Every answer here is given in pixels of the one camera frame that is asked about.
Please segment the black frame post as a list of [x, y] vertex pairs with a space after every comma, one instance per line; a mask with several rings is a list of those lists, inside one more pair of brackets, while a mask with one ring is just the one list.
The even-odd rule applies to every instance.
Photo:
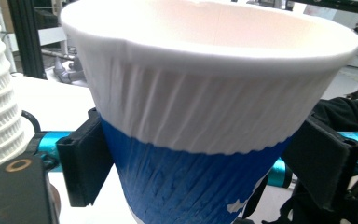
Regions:
[[7, 0], [16, 41], [21, 56], [23, 74], [45, 79], [39, 33], [32, 0]]

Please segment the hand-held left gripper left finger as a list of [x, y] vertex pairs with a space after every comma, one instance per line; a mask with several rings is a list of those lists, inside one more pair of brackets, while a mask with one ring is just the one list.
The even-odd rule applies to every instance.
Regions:
[[38, 132], [32, 146], [58, 163], [72, 207], [94, 204], [114, 164], [95, 108], [75, 131]]

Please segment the white foam mat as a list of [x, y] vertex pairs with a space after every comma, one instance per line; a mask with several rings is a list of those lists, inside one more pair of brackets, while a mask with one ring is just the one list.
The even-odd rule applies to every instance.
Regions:
[[[16, 75], [12, 78], [20, 109], [36, 117], [43, 131], [74, 131], [88, 119], [94, 107], [84, 87]], [[113, 168], [93, 205], [72, 207], [61, 172], [48, 174], [61, 197], [61, 224], [136, 224], [127, 206], [118, 173]], [[267, 186], [250, 219], [255, 224], [278, 218], [281, 206], [293, 190]]]

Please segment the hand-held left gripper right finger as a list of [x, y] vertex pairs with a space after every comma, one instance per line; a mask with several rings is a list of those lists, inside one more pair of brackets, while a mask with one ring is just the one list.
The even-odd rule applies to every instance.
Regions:
[[358, 141], [308, 116], [282, 154], [316, 205], [337, 210], [358, 162]]

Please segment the blue and white paper cup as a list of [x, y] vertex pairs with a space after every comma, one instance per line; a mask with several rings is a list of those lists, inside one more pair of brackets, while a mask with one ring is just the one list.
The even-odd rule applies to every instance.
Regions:
[[61, 24], [136, 224], [232, 224], [358, 50], [336, 22], [227, 0], [77, 0]]

